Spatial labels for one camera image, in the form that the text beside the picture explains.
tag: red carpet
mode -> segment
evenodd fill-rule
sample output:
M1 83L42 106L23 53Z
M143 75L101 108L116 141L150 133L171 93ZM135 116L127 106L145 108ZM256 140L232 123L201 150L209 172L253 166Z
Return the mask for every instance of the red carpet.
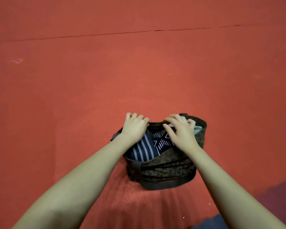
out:
M0 0L0 228L126 112L204 119L205 150L254 196L286 181L286 0ZM189 228L216 214L199 174L145 191L121 159L82 227Z

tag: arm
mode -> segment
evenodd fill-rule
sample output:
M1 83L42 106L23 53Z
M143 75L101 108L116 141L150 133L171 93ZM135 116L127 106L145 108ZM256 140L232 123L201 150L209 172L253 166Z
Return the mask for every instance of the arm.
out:
M120 157L144 135L149 119L130 117L120 135L47 190L13 229L79 228Z
M234 229L286 228L277 217L230 177L204 150L194 136L195 121L171 115L166 121L176 128L176 134L164 124L172 142L193 161L206 184L226 224Z

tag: brown bag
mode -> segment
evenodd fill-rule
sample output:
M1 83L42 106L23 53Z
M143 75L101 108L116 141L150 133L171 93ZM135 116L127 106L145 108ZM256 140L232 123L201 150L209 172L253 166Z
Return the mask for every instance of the brown bag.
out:
M206 132L206 122L194 116L189 116L186 113L180 113L186 119L192 119L196 122L196 126L202 129L195 134L198 145L203 148L204 135ZM149 123L147 128L148 135L151 136L163 130L163 123ZM120 129L114 134L112 141L119 133ZM140 183L147 190L161 190L173 188L183 185L191 181L196 174L196 167L193 162L175 145L161 153L152 160L141 162L130 159L130 148L123 156L127 162L126 171L131 181Z

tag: forearm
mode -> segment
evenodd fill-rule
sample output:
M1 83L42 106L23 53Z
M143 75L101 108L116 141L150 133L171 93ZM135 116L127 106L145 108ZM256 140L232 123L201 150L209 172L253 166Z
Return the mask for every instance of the forearm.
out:
M190 153L219 212L230 228L286 228L202 149Z
M119 135L45 192L14 229L79 228L118 160L131 146Z

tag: bag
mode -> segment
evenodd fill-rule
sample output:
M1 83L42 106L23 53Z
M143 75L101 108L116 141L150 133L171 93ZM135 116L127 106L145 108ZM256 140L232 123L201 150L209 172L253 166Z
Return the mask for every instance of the bag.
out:
M186 119L196 122L194 134L198 145L203 148L206 122L186 113L180 113ZM147 190L161 190L183 185L196 175L193 162L170 140L164 122L149 123L147 130L138 143L123 155L130 181L140 183ZM115 133L110 142L121 132Z

